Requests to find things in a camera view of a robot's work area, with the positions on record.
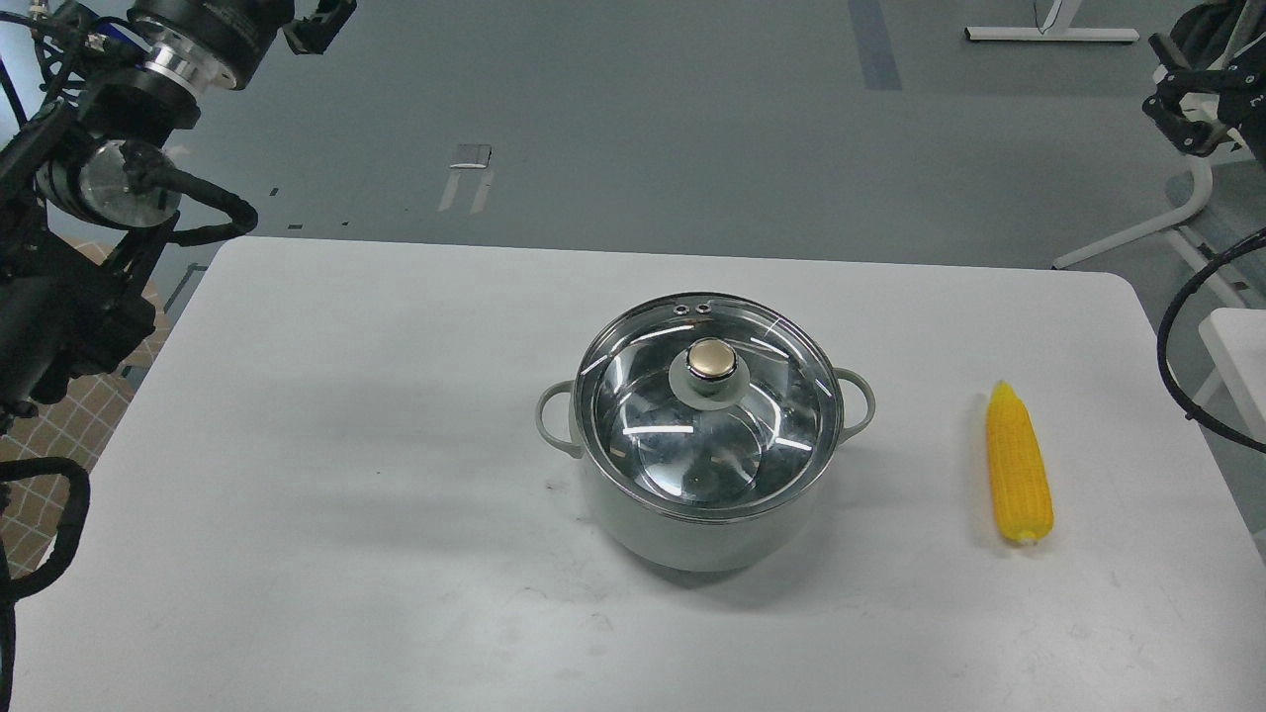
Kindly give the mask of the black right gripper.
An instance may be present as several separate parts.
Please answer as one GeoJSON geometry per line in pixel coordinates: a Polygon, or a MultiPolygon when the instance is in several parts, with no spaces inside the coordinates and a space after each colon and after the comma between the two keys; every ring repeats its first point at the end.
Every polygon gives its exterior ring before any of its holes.
{"type": "Polygon", "coordinates": [[[1163,75],[1142,109],[1170,144],[1186,156],[1208,157],[1218,144],[1250,144],[1250,46],[1220,66],[1195,68],[1169,35],[1148,43],[1163,75]]]}

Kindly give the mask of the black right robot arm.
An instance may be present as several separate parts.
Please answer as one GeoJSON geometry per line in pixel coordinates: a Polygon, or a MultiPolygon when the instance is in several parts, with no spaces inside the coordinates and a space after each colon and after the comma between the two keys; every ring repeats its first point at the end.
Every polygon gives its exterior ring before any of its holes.
{"type": "Polygon", "coordinates": [[[1239,141],[1265,163],[1262,1],[1203,1],[1148,38],[1162,75],[1142,104],[1158,133],[1188,156],[1239,141]]]}

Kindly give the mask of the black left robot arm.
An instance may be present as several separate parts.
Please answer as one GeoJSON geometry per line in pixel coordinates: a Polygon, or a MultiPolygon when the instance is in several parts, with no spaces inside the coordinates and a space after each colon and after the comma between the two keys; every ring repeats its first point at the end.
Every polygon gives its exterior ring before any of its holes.
{"type": "Polygon", "coordinates": [[[3,427],[114,371],[154,331],[146,283],[163,248],[254,231],[258,214],[165,152],[209,87],[243,90],[277,37],[325,53],[357,9],[320,1],[135,1],[125,19],[77,1],[3,20],[30,32],[44,103],[3,148],[3,427]]]}

